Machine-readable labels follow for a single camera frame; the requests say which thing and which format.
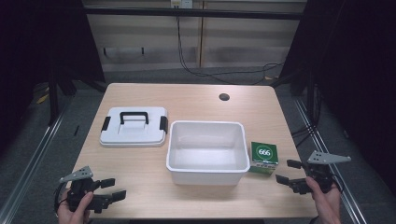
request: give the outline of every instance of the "green box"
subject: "green box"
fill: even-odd
[[[276,145],[252,142],[250,172],[271,175],[279,164]]]

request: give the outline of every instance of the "white plastic bin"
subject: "white plastic bin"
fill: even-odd
[[[224,121],[173,122],[166,167],[175,184],[237,185],[250,167],[244,127]]]

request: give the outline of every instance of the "black cable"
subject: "black cable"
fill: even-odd
[[[39,83],[39,84],[35,85],[33,92],[43,91],[43,90],[46,90],[48,87],[49,87],[48,83]]]
[[[301,135],[301,133],[306,133],[306,132],[312,133],[316,128],[317,128],[317,127],[314,126],[314,125],[305,126],[305,127],[301,128],[301,129],[299,129],[299,130],[297,130],[297,131],[291,133],[291,136],[292,136],[292,137],[298,137],[298,136]]]
[[[302,131],[300,131],[298,133],[294,133],[292,135],[292,138],[298,138],[298,137],[301,137],[303,135],[306,135],[307,133],[312,133],[312,132],[308,128],[305,128],[304,130],[302,130]]]
[[[56,217],[58,216],[58,209],[59,206],[61,204],[61,202],[59,202],[59,195],[61,194],[61,190],[64,187],[65,183],[62,183],[58,186],[58,188],[53,192],[53,211],[55,212]]]
[[[59,202],[59,205],[61,205],[62,202],[66,201],[67,199],[63,199]]]
[[[319,218],[319,216],[312,218],[311,221],[309,222],[309,224],[315,224],[317,222],[318,218]]]
[[[335,175],[335,174],[332,174],[332,177],[336,177],[335,179],[333,178],[334,183],[337,186],[338,190],[340,190],[340,193],[343,194],[344,189],[346,187],[346,184],[344,183],[343,179],[341,179],[341,177],[339,175]]]
[[[313,122],[313,125],[318,126],[319,119],[320,119],[322,98],[323,97],[322,97],[322,95],[321,95],[321,93],[320,93],[320,91],[318,89],[318,86],[316,86],[315,92],[316,92],[316,94],[315,94],[315,97],[316,97],[316,110],[315,110],[315,114],[314,114],[312,122]]]
[[[302,144],[310,135],[311,133],[307,134],[306,137],[303,138],[303,140],[301,140],[298,144],[296,144],[296,147],[299,147],[300,144]]]
[[[180,18],[177,17],[177,40],[178,40],[178,56],[179,56],[179,61],[181,66],[189,73],[198,76],[198,77],[212,77],[218,81],[231,84],[231,85],[238,85],[238,83],[232,83],[229,81],[226,81],[224,79],[218,78],[216,76],[220,75],[229,75],[229,74],[253,74],[253,73],[261,73],[263,72],[263,76],[260,80],[250,83],[250,84],[245,84],[245,85],[257,85],[260,82],[265,80],[265,71],[274,69],[280,65],[283,65],[283,63],[268,63],[266,64],[261,70],[256,70],[256,71],[236,71],[236,72],[222,72],[222,73],[214,73],[214,74],[206,74],[206,73],[200,73],[200,72],[193,72],[190,70],[190,68],[186,65],[186,62],[184,61],[184,56],[183,56],[183,48],[181,44],[181,37],[180,37]]]

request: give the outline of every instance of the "human hand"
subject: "human hand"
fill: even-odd
[[[76,212],[71,212],[69,204],[67,203],[67,191],[62,194],[62,200],[58,208],[59,224],[84,224],[88,223],[90,219],[90,210],[85,210],[88,204],[92,201],[93,192],[88,192],[81,199]]]
[[[340,220],[340,196],[341,193],[335,184],[332,189],[324,194],[317,181],[312,177],[306,177],[306,184],[312,189],[312,198],[318,210],[318,221],[321,224],[341,223]]]

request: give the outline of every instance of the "white storage box with lid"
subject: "white storage box with lid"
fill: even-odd
[[[237,185],[250,167],[238,122],[177,120],[170,129],[166,167],[179,185]]]
[[[163,107],[112,107],[100,136],[104,147],[160,147],[167,133]]]

